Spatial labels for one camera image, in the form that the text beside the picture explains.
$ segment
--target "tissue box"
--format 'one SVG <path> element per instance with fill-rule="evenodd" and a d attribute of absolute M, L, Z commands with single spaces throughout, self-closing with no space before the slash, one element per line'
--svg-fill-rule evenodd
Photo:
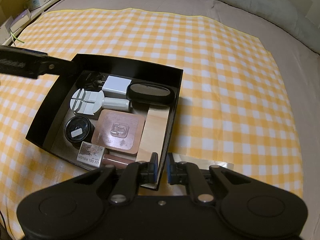
<path fill-rule="evenodd" d="M 50 0 L 27 0 L 24 3 L 24 8 L 29 9 L 30 11 L 37 9 L 43 6 L 45 3 L 49 2 Z"/>

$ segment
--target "label on jar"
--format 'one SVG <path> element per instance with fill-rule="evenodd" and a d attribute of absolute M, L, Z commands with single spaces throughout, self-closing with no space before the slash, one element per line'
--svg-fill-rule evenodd
<path fill-rule="evenodd" d="M 100 167 L 105 150 L 105 147 L 82 142 L 77 156 L 77 161 L 98 168 Z"/>
<path fill-rule="evenodd" d="M 76 137 L 76 136 L 78 136 L 78 135 L 80 135 L 80 134 L 82 134 L 82 129 L 81 129 L 81 128 L 72 131 L 72 132 L 71 132 L 71 137 L 73 138 L 73 137 Z"/>

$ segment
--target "white plastic tool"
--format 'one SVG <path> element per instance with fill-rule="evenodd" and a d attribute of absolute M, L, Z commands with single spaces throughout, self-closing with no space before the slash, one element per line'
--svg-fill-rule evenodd
<path fill-rule="evenodd" d="M 78 89 L 70 100 L 70 109 L 77 115 L 98 119 L 102 109 L 129 112 L 130 101 L 120 98 L 105 98 L 103 91 L 93 92 Z"/>

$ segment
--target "metal screw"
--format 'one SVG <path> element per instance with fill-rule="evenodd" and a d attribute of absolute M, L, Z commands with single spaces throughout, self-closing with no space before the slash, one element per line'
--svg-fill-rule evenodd
<path fill-rule="evenodd" d="M 203 202 L 203 203 L 207 203 L 207 202 L 211 202 L 214 200 L 214 197 L 210 194 L 201 194 L 198 196 L 198 200 Z"/>
<path fill-rule="evenodd" d="M 127 198 L 125 197 L 125 195 L 116 194 L 116 195 L 111 196 L 110 200 L 114 203 L 122 203 L 122 202 L 126 201 Z"/>
<path fill-rule="evenodd" d="M 165 204 L 166 204 L 166 201 L 164 201 L 164 200 L 160 200 L 158 202 L 158 205 L 160 205 L 160 206 L 164 206 Z"/>

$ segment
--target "wooden board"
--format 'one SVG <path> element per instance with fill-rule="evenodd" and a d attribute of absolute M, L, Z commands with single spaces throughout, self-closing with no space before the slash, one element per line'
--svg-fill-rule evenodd
<path fill-rule="evenodd" d="M 169 111 L 168 106 L 150 105 L 136 161 L 149 161 L 151 154 L 156 152 L 159 165 Z"/>

